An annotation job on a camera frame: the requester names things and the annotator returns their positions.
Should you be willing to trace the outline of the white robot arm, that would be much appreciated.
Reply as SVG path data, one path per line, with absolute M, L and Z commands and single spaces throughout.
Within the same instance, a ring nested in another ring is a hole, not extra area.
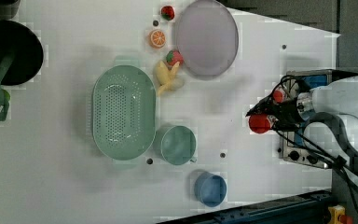
M 301 76 L 286 75 L 247 113 L 254 133 L 272 130 L 313 155 L 335 161 L 358 177 L 358 76 L 312 88 Z

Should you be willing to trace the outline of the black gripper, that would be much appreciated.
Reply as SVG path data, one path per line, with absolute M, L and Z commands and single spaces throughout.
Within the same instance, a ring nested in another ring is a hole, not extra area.
M 246 117 L 259 114 L 273 113 L 276 120 L 271 122 L 270 129 L 272 131 L 297 130 L 302 118 L 298 114 L 296 101 L 289 100 L 280 104 L 274 104 L 271 96 L 266 96 L 260 100 L 247 113 Z

